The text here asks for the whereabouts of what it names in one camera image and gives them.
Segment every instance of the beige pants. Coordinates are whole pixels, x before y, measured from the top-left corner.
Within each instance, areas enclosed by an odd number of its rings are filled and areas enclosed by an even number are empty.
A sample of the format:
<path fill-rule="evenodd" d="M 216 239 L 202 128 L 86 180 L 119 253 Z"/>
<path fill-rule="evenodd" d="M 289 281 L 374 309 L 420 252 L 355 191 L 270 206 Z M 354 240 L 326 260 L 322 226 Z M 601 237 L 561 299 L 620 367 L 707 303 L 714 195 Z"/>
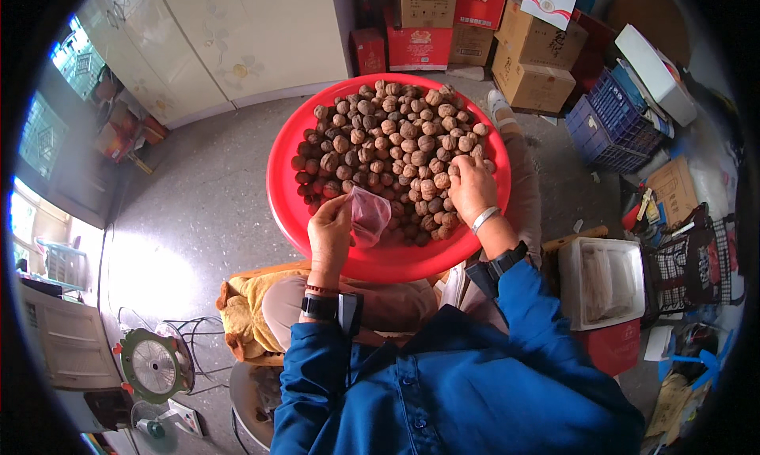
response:
<path fill-rule="evenodd" d="M 534 262 L 540 265 L 541 198 L 538 176 L 525 137 L 518 133 L 519 127 L 516 127 L 516 124 L 508 124 L 500 131 L 509 155 L 512 174 L 511 193 L 505 216 L 518 238 L 527 244 Z M 280 346 L 286 350 L 290 348 L 290 326 L 298 322 L 301 314 L 305 284 L 306 278 L 303 276 L 282 279 L 267 290 L 261 305 L 267 325 Z M 355 282 L 351 285 L 341 283 L 339 287 L 342 292 L 364 294 L 363 331 L 354 339 L 357 343 L 373 346 L 382 344 L 382 337 L 373 331 L 415 332 L 438 310 L 435 294 L 426 280 L 392 285 L 368 282 Z M 489 300 L 472 283 L 465 292 L 460 309 L 475 319 L 507 333 L 504 318 L 496 303 Z"/>

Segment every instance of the silver bangle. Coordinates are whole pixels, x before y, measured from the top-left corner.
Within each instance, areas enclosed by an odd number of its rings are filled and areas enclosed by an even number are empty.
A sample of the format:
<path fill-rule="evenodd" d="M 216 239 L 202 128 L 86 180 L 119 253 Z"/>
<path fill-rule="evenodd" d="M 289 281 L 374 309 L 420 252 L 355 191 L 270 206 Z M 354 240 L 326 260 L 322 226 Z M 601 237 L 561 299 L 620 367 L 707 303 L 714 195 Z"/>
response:
<path fill-rule="evenodd" d="M 477 235 L 477 230 L 480 229 L 480 226 L 483 225 L 483 222 L 486 222 L 489 217 L 491 217 L 492 215 L 496 213 L 499 213 L 499 214 L 502 213 L 502 210 L 496 206 L 489 207 L 488 209 L 480 213 L 477 219 L 475 219 L 475 222 L 473 222 L 473 225 L 470 228 L 470 231 L 472 231 L 473 234 Z"/>

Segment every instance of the bracelet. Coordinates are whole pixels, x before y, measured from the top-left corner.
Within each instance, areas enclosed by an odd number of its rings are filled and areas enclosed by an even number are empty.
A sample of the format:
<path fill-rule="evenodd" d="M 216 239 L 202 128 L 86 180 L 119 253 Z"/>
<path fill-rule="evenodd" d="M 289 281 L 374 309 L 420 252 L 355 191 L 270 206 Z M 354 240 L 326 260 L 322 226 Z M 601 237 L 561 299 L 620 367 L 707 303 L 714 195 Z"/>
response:
<path fill-rule="evenodd" d="M 306 287 L 306 290 L 321 291 L 322 293 L 335 293 L 336 295 L 340 293 L 340 290 L 338 289 L 325 289 L 323 287 L 309 285 L 308 283 L 305 284 L 304 287 Z"/>
<path fill-rule="evenodd" d="M 502 212 L 502 210 L 499 209 L 496 206 L 489 207 L 488 209 L 486 209 L 485 211 L 483 211 L 482 213 L 480 213 L 480 215 L 477 217 L 477 219 L 475 219 L 475 222 L 473 222 L 473 225 L 470 228 L 470 231 L 472 231 L 473 234 L 477 235 L 477 231 L 478 231 L 478 229 L 480 229 L 480 226 L 483 225 L 483 222 L 486 222 L 488 220 L 488 218 L 491 217 L 492 215 L 494 215 L 496 213 L 501 214 L 501 212 Z"/>

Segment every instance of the styrofoam box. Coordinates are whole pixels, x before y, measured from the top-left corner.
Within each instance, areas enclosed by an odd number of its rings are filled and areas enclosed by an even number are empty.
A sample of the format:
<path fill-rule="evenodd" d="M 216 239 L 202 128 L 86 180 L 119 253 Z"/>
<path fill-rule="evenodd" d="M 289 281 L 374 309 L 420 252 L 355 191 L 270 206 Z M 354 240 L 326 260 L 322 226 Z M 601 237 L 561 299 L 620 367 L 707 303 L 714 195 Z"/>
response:
<path fill-rule="evenodd" d="M 664 56 L 636 28 L 625 25 L 615 38 L 615 46 L 641 78 L 654 101 L 681 127 L 697 118 L 697 109 L 686 86 L 673 78 L 665 67 Z"/>
<path fill-rule="evenodd" d="M 630 312 L 593 323 L 587 320 L 582 271 L 587 251 L 605 251 L 610 264 L 605 278 L 612 282 L 613 298 L 628 301 Z M 579 237 L 559 249 L 558 261 L 562 312 L 570 319 L 570 329 L 610 327 L 644 316 L 644 267 L 638 242 Z"/>

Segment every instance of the blue jacket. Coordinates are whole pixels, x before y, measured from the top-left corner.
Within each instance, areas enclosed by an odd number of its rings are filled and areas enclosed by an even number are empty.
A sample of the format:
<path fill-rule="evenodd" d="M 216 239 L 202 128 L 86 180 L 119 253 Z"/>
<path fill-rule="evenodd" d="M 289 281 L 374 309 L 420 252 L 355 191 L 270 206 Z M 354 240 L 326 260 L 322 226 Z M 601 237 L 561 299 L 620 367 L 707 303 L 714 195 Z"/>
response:
<path fill-rule="evenodd" d="M 644 417 L 538 271 L 514 265 L 498 304 L 509 336 L 446 305 L 403 348 L 293 325 L 271 453 L 638 453 Z"/>

